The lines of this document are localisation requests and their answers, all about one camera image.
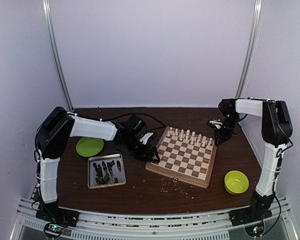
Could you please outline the wooden chess board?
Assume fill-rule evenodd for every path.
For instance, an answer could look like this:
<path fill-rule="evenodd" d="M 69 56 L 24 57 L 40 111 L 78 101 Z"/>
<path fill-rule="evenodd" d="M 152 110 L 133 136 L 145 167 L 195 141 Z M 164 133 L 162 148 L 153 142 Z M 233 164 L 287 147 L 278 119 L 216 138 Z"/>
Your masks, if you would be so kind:
<path fill-rule="evenodd" d="M 215 140 L 189 129 L 166 127 L 156 148 L 160 162 L 148 162 L 145 169 L 200 188 L 208 188 L 217 147 Z"/>

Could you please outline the metal tray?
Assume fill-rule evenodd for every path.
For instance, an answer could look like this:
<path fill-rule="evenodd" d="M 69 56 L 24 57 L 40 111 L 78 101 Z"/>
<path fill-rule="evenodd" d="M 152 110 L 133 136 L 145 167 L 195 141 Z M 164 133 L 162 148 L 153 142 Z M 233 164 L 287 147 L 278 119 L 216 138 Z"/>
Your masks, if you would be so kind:
<path fill-rule="evenodd" d="M 126 184 L 125 166 L 120 153 L 88 159 L 87 186 L 89 189 Z"/>

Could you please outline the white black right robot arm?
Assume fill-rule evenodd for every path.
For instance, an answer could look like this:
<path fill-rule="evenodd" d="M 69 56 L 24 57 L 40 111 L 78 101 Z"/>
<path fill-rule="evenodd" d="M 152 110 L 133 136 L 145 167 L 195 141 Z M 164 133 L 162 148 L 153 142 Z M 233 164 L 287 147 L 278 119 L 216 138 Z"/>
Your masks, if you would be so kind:
<path fill-rule="evenodd" d="M 261 118 L 265 155 L 259 181 L 253 191 L 250 206 L 246 210 L 248 219 L 256 221 L 269 210 L 275 199 L 284 152 L 293 145 L 290 140 L 293 126 L 287 104 L 283 100 L 227 98 L 221 100 L 218 109 L 225 119 L 216 123 L 210 121 L 214 126 L 216 146 L 232 137 L 236 125 L 242 120 L 241 114 Z"/>

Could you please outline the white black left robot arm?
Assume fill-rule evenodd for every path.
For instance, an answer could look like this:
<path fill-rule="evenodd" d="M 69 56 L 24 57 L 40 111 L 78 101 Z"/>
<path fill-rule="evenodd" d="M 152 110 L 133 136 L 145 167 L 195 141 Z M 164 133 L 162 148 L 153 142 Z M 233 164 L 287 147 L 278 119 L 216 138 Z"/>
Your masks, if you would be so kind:
<path fill-rule="evenodd" d="M 61 106 L 55 107 L 38 127 L 34 139 L 43 215 L 51 222 L 62 218 L 57 194 L 58 166 L 69 138 L 87 137 L 114 142 L 124 146 L 137 160 L 159 162 L 158 150 L 151 144 L 154 132 L 137 136 L 144 126 L 145 122 L 137 114 L 132 114 L 127 121 L 116 122 L 113 119 L 86 118 Z"/>

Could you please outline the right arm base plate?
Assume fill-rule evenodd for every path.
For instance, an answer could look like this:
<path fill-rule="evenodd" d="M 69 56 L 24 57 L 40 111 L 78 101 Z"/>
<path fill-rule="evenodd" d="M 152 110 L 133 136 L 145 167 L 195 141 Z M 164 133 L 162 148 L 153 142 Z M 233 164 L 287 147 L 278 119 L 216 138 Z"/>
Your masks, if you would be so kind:
<path fill-rule="evenodd" d="M 272 216 L 270 209 L 256 209 L 252 206 L 231 210 L 228 214 L 233 227 L 261 221 Z"/>

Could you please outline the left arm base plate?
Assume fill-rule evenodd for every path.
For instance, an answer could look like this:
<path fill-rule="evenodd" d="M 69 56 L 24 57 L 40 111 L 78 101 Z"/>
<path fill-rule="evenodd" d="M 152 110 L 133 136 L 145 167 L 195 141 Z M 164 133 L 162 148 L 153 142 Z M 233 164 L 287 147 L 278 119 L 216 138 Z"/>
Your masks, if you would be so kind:
<path fill-rule="evenodd" d="M 35 217 L 46 222 L 55 223 L 65 227 L 76 227 L 80 213 L 58 207 L 58 205 L 41 203 Z"/>

